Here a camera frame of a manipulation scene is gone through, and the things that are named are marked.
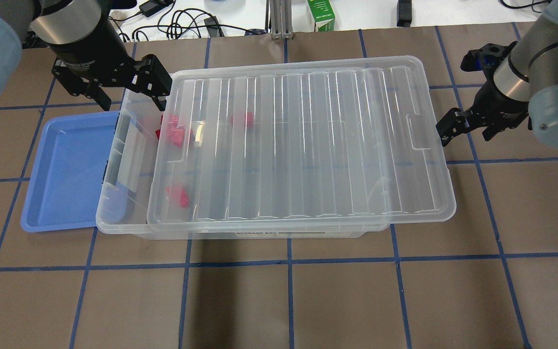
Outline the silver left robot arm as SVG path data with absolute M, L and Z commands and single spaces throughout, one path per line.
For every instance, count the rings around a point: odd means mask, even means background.
M 104 88 L 124 88 L 152 99 L 160 111 L 172 78 L 153 54 L 133 59 L 110 23 L 113 9 L 133 0 L 0 0 L 0 95 L 21 58 L 28 32 L 56 55 L 51 69 L 69 95 L 93 100 L 109 111 Z

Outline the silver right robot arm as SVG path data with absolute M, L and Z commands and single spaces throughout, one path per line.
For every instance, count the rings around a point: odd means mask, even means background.
M 461 68 L 486 77 L 469 108 L 468 132 L 482 128 L 489 141 L 529 118 L 534 137 L 558 148 L 558 0 L 518 42 L 467 54 Z

